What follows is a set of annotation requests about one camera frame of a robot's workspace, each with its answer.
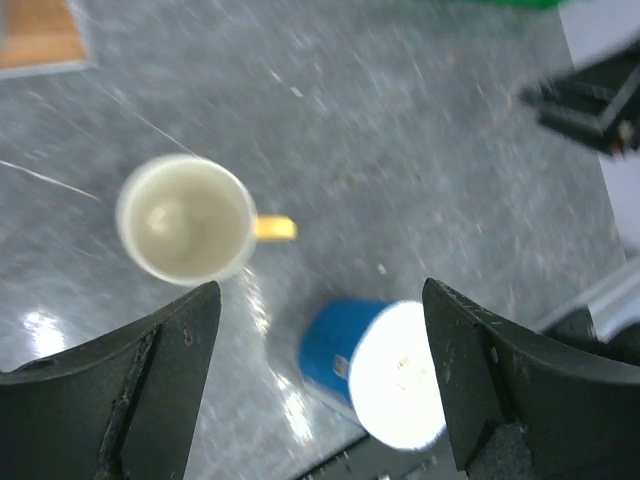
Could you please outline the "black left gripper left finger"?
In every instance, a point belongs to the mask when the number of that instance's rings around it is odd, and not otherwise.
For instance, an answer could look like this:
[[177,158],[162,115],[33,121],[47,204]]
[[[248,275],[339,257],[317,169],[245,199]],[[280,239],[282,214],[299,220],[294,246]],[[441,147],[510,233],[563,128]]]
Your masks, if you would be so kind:
[[220,316],[220,287],[206,283],[2,373],[2,478],[183,478]]

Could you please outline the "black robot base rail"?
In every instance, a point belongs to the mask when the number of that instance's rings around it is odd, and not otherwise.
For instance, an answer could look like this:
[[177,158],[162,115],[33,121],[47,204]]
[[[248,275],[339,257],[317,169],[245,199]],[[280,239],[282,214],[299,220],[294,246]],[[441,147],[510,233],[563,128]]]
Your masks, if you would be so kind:
[[466,479],[456,468],[447,431],[424,450],[393,449],[365,434],[298,474],[296,480]]

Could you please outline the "white blue paper roll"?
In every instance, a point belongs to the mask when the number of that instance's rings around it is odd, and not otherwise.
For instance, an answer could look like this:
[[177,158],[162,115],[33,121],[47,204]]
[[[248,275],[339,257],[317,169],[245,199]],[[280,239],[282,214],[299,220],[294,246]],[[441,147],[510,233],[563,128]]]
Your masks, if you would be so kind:
[[391,448],[426,450],[446,430],[418,301],[327,304],[301,338],[297,365],[324,404]]

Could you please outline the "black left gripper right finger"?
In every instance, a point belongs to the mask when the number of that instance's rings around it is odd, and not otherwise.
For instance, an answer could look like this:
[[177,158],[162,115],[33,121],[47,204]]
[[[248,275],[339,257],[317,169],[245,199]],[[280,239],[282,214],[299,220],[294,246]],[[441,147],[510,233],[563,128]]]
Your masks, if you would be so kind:
[[490,476],[515,443],[537,479],[639,475],[639,329],[603,343],[578,308],[534,332],[436,279],[422,304],[456,468]]

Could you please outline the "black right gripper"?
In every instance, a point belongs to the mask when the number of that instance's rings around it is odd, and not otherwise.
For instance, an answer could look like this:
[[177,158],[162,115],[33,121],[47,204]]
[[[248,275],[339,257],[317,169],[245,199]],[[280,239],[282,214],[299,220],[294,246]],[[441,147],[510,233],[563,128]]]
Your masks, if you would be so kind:
[[540,125],[606,155],[639,150],[639,41],[520,93]]

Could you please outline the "yellow ceramic mug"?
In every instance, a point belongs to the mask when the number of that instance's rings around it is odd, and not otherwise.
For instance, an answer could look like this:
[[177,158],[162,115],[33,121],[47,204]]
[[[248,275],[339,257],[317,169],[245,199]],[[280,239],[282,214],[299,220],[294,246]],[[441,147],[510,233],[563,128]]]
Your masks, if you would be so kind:
[[225,281],[245,267],[257,243],[297,237],[292,219],[259,215],[231,171],[187,154],[156,157],[134,170],[119,192],[115,223],[132,261],[184,287]]

